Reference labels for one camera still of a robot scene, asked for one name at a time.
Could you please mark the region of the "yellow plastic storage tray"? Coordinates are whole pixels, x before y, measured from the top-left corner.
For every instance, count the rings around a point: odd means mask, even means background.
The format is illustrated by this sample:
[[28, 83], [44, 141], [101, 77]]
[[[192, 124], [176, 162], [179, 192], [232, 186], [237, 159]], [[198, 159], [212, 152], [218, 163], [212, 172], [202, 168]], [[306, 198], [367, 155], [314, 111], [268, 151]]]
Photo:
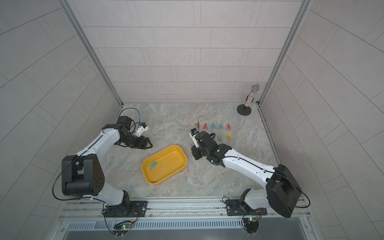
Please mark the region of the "yellow plastic storage tray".
[[[148, 168], [153, 162], [158, 162], [153, 170]], [[150, 185], [158, 185], [181, 172], [187, 165], [187, 157], [181, 147], [169, 146], [148, 157], [142, 163], [142, 172]]]

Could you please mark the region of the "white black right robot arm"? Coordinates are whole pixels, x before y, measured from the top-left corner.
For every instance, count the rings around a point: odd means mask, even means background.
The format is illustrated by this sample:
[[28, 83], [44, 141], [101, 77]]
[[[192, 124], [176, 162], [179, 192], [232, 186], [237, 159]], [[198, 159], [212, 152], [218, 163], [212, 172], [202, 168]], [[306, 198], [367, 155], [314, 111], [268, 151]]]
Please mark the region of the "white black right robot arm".
[[302, 190], [286, 166], [261, 164], [225, 144], [193, 145], [191, 151], [195, 160], [205, 157], [211, 164], [235, 170], [263, 187], [257, 191], [246, 189], [234, 203], [226, 201], [231, 209], [242, 214], [261, 215], [257, 209], [271, 207], [282, 217], [292, 216]]

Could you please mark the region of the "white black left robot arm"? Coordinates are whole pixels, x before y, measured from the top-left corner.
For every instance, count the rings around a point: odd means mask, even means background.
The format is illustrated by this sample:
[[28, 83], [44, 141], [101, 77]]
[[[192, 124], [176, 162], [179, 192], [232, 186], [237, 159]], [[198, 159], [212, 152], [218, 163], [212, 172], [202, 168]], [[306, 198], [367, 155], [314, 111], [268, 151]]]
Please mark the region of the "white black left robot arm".
[[66, 156], [62, 160], [62, 193], [77, 199], [96, 199], [107, 207], [128, 208], [130, 206], [128, 193], [106, 182], [100, 160], [113, 145], [142, 150], [152, 148], [149, 138], [143, 136], [148, 129], [144, 123], [140, 123], [133, 133], [124, 123], [105, 125], [98, 137], [87, 147], [76, 155]]

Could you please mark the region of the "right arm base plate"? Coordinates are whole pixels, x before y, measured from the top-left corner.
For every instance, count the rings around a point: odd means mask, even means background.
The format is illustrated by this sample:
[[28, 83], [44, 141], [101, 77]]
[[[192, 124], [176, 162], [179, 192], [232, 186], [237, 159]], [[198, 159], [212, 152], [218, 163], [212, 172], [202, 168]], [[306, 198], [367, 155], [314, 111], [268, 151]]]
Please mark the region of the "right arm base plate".
[[222, 199], [222, 202], [226, 205], [228, 216], [266, 216], [268, 214], [266, 208], [252, 209], [244, 200], [227, 198], [226, 200]]

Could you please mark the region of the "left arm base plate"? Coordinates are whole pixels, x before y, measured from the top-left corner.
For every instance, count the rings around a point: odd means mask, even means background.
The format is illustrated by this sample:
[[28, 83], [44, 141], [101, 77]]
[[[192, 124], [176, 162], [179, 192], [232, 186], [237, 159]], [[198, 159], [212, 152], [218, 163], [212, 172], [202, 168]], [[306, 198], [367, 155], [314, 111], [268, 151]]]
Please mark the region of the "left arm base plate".
[[144, 217], [148, 201], [131, 201], [129, 205], [122, 203], [117, 206], [106, 206], [102, 215], [106, 218], [136, 218]]

